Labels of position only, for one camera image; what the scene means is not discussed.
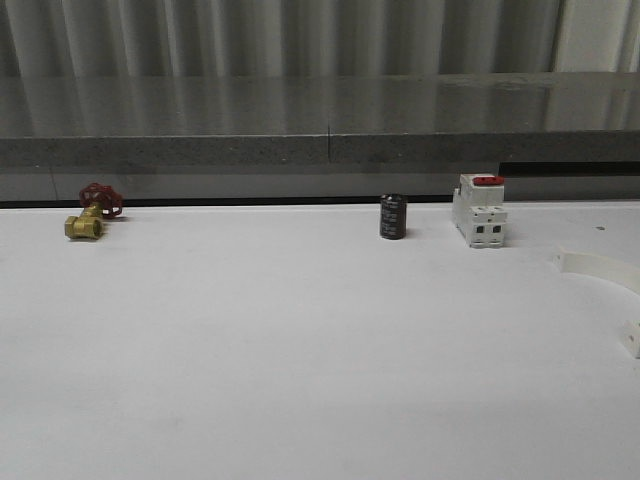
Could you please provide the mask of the grey stone countertop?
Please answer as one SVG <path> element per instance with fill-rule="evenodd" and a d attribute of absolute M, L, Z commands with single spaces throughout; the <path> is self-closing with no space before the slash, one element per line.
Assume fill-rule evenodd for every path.
<path fill-rule="evenodd" d="M 635 74 L 5 78 L 1 167 L 635 174 Z"/>

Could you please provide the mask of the white circuit breaker red switch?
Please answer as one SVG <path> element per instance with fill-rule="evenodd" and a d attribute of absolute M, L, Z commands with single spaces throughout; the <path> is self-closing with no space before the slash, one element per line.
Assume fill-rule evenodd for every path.
<path fill-rule="evenodd" d="M 499 248 L 504 244 L 507 211 L 503 206 L 502 176 L 461 174 L 453 193 L 452 221 L 471 248 Z"/>

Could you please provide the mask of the white half pipe clamp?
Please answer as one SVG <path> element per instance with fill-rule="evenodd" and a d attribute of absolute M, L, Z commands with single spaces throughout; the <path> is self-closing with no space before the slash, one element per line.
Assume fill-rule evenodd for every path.
<path fill-rule="evenodd" d="M 639 296 L 639 268 L 615 258 L 559 248 L 552 261 L 560 272 L 591 276 L 615 283 Z M 639 319 L 629 320 L 621 340 L 634 359 L 639 359 Z"/>

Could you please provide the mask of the brass valve red handwheel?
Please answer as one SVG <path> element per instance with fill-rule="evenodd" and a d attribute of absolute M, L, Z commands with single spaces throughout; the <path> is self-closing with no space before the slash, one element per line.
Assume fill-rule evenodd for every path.
<path fill-rule="evenodd" d="M 79 192 L 83 210 L 79 216 L 69 216 L 64 233 L 69 239 L 99 239 L 104 233 L 104 221 L 122 214 L 123 196 L 111 186 L 91 183 Z"/>

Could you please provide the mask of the black cylindrical capacitor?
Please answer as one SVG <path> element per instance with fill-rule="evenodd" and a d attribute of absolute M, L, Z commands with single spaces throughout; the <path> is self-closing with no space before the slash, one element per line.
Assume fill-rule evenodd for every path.
<path fill-rule="evenodd" d="M 379 234 L 388 240 L 400 240 L 406 236 L 407 197 L 397 193 L 380 197 Z"/>

